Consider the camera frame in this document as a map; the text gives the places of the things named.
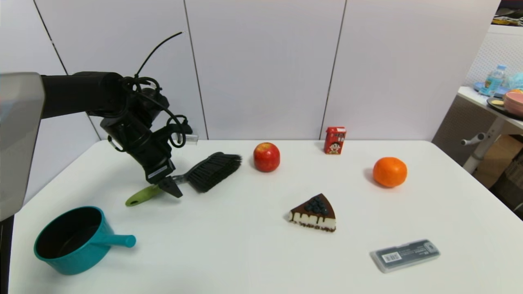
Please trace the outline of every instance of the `cheesecake slice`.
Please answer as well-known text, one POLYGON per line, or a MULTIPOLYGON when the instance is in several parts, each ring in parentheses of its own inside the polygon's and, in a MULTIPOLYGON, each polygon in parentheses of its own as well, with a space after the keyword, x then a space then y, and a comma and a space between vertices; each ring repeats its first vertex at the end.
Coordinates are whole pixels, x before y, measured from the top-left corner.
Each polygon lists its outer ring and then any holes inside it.
POLYGON ((323 194, 318 194, 292 209, 289 212, 289 221, 317 230, 336 230, 334 210, 323 194))

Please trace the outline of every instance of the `plastic case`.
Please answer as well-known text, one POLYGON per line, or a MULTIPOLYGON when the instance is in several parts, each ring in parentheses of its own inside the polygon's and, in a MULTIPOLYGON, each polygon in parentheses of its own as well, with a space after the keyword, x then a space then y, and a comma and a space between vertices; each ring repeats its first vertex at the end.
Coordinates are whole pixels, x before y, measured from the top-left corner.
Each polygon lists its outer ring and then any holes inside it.
POLYGON ((376 250, 370 256, 383 273, 431 261, 440 256, 439 250, 431 241, 424 239, 376 250))

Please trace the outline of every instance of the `pot handle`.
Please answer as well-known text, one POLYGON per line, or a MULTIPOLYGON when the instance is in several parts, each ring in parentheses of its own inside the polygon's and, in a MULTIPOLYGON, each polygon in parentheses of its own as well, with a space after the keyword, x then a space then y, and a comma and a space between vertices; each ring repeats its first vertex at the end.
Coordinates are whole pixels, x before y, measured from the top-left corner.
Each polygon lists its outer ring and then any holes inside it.
POLYGON ((131 248, 136 244, 136 237, 133 235, 102 235, 92 241, 99 245, 116 245, 131 248))

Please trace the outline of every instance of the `red apple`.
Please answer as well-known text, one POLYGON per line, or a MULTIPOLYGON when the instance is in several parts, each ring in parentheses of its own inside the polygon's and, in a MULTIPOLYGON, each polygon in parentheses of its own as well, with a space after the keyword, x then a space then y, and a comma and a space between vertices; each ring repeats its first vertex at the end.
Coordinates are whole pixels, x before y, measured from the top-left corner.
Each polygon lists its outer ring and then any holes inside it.
POLYGON ((280 151, 272 143, 261 143, 254 149, 254 165, 261 172, 272 172, 280 165, 280 151))

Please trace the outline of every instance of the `plastic bottle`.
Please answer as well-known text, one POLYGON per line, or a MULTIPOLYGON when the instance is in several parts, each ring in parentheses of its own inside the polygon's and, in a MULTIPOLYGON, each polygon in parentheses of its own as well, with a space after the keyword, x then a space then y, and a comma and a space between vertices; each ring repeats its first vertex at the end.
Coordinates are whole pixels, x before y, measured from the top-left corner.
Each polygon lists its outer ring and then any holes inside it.
POLYGON ((498 64, 497 68, 488 75, 485 81, 485 85, 480 89, 480 93, 493 97, 505 79, 506 69, 506 65, 498 64))

